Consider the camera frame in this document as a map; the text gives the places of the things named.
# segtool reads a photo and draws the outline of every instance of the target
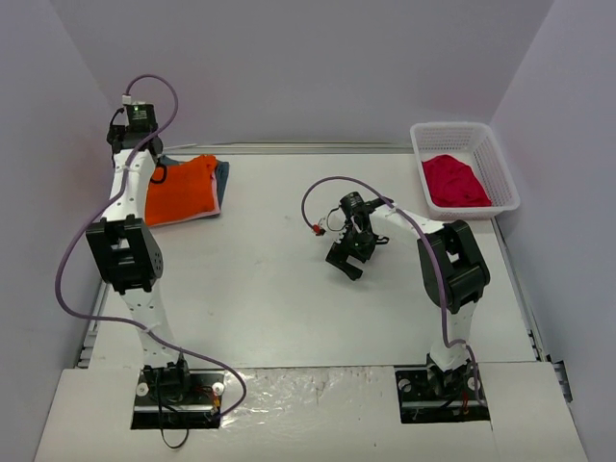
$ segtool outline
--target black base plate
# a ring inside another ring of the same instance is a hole
[[[400,386],[401,380],[408,380],[408,385]],[[432,387],[428,384],[428,372],[425,366],[398,368],[396,383],[400,421],[403,424],[489,421],[488,408],[476,402],[475,391],[469,388],[466,379],[463,382],[463,386],[458,389],[459,393],[448,398],[439,398],[435,396]],[[463,409],[464,394],[468,397],[465,410]],[[484,399],[482,389],[479,390],[479,395]]]
[[[144,397],[135,396],[133,411],[133,430],[149,429],[186,429],[186,428],[219,428],[218,409],[213,402],[211,393],[203,389],[211,389],[216,382],[224,383],[224,375],[217,372],[191,372],[191,387],[188,393],[175,400],[164,400],[164,404],[176,412],[163,408],[162,419],[159,420],[159,408],[156,394],[150,391]],[[141,375],[139,383],[144,382]]]

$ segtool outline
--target shiny plastic film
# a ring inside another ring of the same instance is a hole
[[[306,429],[319,425],[323,419],[332,422],[347,420],[349,416],[361,422],[368,410],[364,403],[386,397],[397,411],[391,368],[261,369],[242,370],[240,374],[248,395],[234,412],[222,419],[221,429],[273,423],[273,427],[281,424],[284,427],[286,420],[294,425],[302,422],[302,428]],[[225,376],[225,382],[223,410],[225,401],[234,402],[242,392],[237,378],[230,373]]]

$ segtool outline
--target stack of folded clothes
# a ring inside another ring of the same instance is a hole
[[[163,156],[152,175],[145,202],[148,226],[220,215],[229,163],[215,156],[179,162]]]

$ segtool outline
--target red cloth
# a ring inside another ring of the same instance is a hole
[[[466,164],[450,155],[422,162],[432,202],[439,207],[490,207],[492,201]]]

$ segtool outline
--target white table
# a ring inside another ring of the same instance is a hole
[[[154,234],[176,341],[242,368],[246,401],[221,429],[193,430],[170,452],[157,430],[130,430],[141,347],[133,328],[104,324],[90,368],[63,373],[38,462],[585,460],[552,366],[534,361],[488,221],[472,223],[492,281],[471,342],[492,420],[399,423],[392,366],[422,364],[438,335],[417,251],[380,247],[351,282],[325,263],[331,241],[311,235],[299,202],[314,181],[343,174],[424,215],[410,155],[219,157],[231,162],[223,216]],[[309,200],[310,218],[355,190],[321,186]],[[105,314],[128,311],[111,294]],[[231,402],[239,384],[229,374],[226,381]]]

